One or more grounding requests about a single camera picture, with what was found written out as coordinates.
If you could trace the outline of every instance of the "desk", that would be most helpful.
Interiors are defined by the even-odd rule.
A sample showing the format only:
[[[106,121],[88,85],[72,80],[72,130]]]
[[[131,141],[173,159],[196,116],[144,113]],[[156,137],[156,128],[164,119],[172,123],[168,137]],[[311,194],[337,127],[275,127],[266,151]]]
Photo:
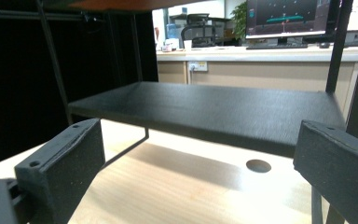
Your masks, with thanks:
[[[332,48],[260,49],[216,47],[158,52],[160,82],[295,91],[324,91]],[[187,63],[208,62],[208,72],[190,74]],[[347,117],[358,74],[358,47],[344,49],[336,97]]]
[[[144,134],[107,120],[102,128],[107,159]],[[0,162],[0,177],[34,150]],[[249,170],[253,159],[271,171]],[[291,159],[151,131],[96,176],[70,223],[310,223],[310,184]]]

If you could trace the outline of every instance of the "black shelf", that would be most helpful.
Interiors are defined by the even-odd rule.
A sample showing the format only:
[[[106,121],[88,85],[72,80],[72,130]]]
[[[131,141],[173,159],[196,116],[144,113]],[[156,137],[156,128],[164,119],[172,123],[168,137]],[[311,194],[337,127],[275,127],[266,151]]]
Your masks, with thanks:
[[[293,157],[301,120],[345,130],[333,93],[140,82],[69,104],[72,114]]]

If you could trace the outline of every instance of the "shelf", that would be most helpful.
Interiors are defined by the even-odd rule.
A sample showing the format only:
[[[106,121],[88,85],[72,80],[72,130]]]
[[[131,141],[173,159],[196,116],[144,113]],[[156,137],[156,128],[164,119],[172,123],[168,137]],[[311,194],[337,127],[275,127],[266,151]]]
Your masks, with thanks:
[[[202,0],[46,0],[44,6],[54,9],[75,9],[91,11],[150,11],[153,9],[174,7]]]
[[[334,94],[140,82],[69,104],[111,119],[205,141],[293,157],[301,120],[345,130]]]

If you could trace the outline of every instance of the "table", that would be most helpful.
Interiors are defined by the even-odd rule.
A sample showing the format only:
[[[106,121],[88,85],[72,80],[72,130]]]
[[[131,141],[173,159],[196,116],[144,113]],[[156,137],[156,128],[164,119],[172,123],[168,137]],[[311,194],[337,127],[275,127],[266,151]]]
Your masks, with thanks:
[[[104,119],[102,128],[107,159],[144,134]],[[0,177],[36,149],[0,162]],[[253,159],[272,169],[249,170]],[[291,159],[151,130],[96,176],[70,223],[310,223],[310,184]]]

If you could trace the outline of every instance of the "cup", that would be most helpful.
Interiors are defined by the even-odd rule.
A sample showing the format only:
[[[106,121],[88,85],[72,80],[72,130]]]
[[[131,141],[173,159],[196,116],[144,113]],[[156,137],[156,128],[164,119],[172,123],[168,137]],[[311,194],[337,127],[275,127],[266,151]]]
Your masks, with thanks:
[[[191,45],[193,44],[193,41],[192,40],[185,40],[185,50],[186,51],[191,51]]]

